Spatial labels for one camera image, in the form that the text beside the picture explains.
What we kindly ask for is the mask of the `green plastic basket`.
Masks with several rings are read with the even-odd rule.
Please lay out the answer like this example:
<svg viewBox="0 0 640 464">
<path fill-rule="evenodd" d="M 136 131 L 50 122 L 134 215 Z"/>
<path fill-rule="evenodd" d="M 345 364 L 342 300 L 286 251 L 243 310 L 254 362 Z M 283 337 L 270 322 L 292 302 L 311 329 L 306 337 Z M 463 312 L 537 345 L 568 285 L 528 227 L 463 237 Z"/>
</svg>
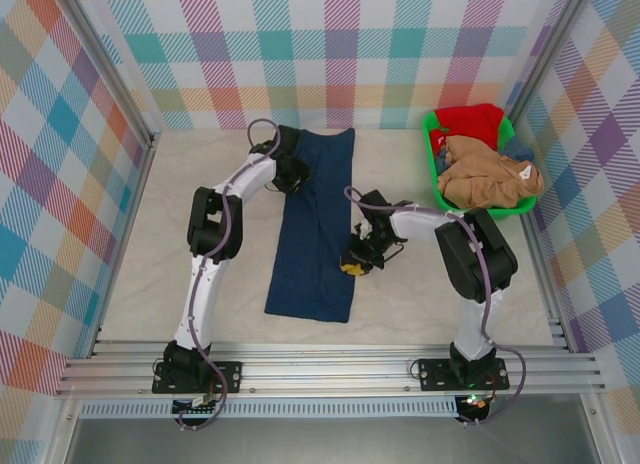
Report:
<svg viewBox="0 0 640 464">
<path fill-rule="evenodd" d="M 433 140 L 441 139 L 445 135 L 445 130 L 449 130 L 449 125 L 442 125 L 439 121 L 440 116 L 444 116 L 446 111 L 454 113 L 452 119 L 454 124 L 462 125 L 461 112 L 469 114 L 472 118 L 478 117 L 480 123 L 476 124 L 473 131 L 478 131 L 480 134 L 485 135 L 487 133 L 494 136 L 494 148 L 497 150 L 503 150 L 507 143 L 515 137 L 515 131 L 511 121 L 501 113 L 500 122 L 494 124 L 495 117 L 491 116 L 498 111 L 498 108 L 489 104 L 481 104 L 478 106 L 463 106 L 460 108 L 445 108 L 439 109 L 428 113 L 422 121 L 422 131 L 425 139 L 427 163 L 431 173 L 431 181 L 433 191 L 436 199 L 436 203 L 440 209 L 450 212 L 457 212 L 459 208 L 456 207 L 452 201 L 445 198 L 441 192 L 436 188 L 438 172 L 436 169 L 436 157 L 435 151 L 439 151 L 438 147 Z"/>
</svg>

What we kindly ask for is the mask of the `black controller board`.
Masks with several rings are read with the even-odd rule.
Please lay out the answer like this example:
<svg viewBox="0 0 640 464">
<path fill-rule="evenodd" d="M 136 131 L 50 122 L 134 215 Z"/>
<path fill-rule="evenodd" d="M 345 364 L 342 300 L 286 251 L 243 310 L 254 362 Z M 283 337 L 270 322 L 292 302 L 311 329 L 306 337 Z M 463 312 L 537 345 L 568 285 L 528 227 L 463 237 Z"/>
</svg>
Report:
<svg viewBox="0 0 640 464">
<path fill-rule="evenodd" d="M 186 417 L 210 418 L 218 408 L 218 400 L 205 394 L 193 398 L 174 399 L 171 404 L 171 413 L 183 414 Z"/>
<path fill-rule="evenodd" d="M 476 423 L 485 420 L 489 416 L 490 396 L 460 396 L 456 398 L 456 420 L 466 423 Z"/>
</svg>

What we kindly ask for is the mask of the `aluminium mounting rail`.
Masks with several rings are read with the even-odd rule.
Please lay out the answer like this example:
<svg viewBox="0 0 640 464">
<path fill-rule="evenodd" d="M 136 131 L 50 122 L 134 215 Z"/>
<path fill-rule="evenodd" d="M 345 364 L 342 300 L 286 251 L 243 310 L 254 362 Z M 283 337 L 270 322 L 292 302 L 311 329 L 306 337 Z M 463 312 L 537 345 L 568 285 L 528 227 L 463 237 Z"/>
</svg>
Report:
<svg viewBox="0 0 640 464">
<path fill-rule="evenodd" d="M 161 342 L 99 341 L 92 354 L 70 360 L 57 388 L 60 398 L 148 397 Z M 313 345 L 215 343 L 212 356 L 242 364 L 240 396 L 415 396 L 419 358 L 446 358 L 445 345 Z M 527 346 L 522 358 L 505 353 L 511 384 L 526 379 L 526 394 L 601 393 L 605 380 L 595 358 L 565 347 Z"/>
</svg>

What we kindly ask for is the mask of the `red t-shirt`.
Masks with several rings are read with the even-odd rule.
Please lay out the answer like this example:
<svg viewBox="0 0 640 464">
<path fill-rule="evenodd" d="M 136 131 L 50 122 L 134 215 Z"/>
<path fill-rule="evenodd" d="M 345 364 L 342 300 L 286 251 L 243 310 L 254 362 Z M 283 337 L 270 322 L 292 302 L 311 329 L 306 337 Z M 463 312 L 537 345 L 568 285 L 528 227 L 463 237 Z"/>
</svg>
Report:
<svg viewBox="0 0 640 464">
<path fill-rule="evenodd" d="M 429 133 L 431 148 L 440 153 L 444 140 L 449 136 L 465 136 L 484 142 L 493 150 L 498 149 L 499 127 L 504 111 L 493 104 L 457 106 L 437 109 L 438 125 Z"/>
</svg>

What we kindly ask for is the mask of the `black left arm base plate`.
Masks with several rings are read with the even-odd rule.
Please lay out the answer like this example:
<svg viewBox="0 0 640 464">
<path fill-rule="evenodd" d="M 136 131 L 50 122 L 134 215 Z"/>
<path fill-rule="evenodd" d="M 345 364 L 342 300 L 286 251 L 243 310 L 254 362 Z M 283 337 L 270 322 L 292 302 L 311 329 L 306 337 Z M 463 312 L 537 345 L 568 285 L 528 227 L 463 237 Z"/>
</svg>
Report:
<svg viewBox="0 0 640 464">
<path fill-rule="evenodd" d="M 238 361 L 215 362 L 227 383 L 228 393 L 238 393 L 242 378 L 242 363 Z M 158 360 L 152 367 L 153 394 L 221 394 L 221 377 L 204 361 L 179 365 Z"/>
</svg>

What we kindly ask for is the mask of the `tan t-shirt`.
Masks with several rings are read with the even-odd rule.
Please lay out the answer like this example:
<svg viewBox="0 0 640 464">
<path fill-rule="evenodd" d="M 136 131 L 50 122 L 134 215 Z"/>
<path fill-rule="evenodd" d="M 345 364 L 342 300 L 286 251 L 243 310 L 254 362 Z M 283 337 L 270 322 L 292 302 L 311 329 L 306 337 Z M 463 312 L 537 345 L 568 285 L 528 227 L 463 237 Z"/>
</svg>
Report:
<svg viewBox="0 0 640 464">
<path fill-rule="evenodd" d="M 437 189 L 459 209 L 515 208 L 544 190 L 543 176 L 531 161 L 515 160 L 479 139 L 449 136 L 438 158 L 444 170 Z"/>
</svg>

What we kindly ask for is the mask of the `navy blue t-shirt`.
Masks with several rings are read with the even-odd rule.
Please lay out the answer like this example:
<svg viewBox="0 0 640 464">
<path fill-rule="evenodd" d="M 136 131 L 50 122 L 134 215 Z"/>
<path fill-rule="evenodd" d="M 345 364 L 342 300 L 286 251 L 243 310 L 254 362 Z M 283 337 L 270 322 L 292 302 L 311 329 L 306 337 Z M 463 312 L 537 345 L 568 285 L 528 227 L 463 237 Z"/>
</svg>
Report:
<svg viewBox="0 0 640 464">
<path fill-rule="evenodd" d="M 265 312 L 329 323 L 349 321 L 354 278 L 340 269 L 351 235 L 355 130 L 320 135 L 302 130 L 295 156 L 310 171 L 285 198 Z"/>
</svg>

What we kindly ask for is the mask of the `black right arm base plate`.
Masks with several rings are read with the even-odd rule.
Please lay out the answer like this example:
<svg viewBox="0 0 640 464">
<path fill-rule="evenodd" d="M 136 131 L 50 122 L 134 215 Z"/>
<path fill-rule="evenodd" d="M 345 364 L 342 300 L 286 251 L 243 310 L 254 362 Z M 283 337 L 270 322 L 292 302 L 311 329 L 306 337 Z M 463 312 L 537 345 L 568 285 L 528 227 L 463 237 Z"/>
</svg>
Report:
<svg viewBox="0 0 640 464">
<path fill-rule="evenodd" d="M 418 377 L 422 391 L 508 390 L 510 381 L 503 359 L 464 364 L 452 359 L 419 359 Z"/>
</svg>

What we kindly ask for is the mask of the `grey metal panel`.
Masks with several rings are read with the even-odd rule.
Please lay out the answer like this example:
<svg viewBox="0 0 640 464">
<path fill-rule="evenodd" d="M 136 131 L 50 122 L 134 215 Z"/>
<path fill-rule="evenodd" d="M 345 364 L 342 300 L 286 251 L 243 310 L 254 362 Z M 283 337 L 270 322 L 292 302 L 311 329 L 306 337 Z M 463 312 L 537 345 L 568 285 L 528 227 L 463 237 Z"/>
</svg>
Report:
<svg viewBox="0 0 640 464">
<path fill-rule="evenodd" d="M 83 420 L 65 464 L 601 464 L 581 431 L 546 437 L 445 419 Z"/>
</svg>

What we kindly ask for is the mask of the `aluminium frame post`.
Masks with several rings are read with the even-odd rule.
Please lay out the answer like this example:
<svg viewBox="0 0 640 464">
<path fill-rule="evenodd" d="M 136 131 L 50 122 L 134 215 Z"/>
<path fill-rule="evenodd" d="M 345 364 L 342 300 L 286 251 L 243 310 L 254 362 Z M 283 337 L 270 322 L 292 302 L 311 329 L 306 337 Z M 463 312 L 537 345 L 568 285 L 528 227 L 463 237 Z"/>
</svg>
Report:
<svg viewBox="0 0 640 464">
<path fill-rule="evenodd" d="M 100 34 L 87 15 L 80 0 L 56 0 L 62 12 L 69 20 L 72 28 L 86 48 L 89 58 L 95 65 L 99 75 L 105 80 L 115 100 L 121 106 L 122 112 L 142 140 L 147 150 L 154 151 L 156 136 L 158 135 L 144 120 L 143 115 L 133 96 L 116 67 Z"/>
<path fill-rule="evenodd" d="M 589 0 L 540 0 L 523 49 L 503 89 L 504 109 L 516 124 L 530 107 Z"/>
</svg>

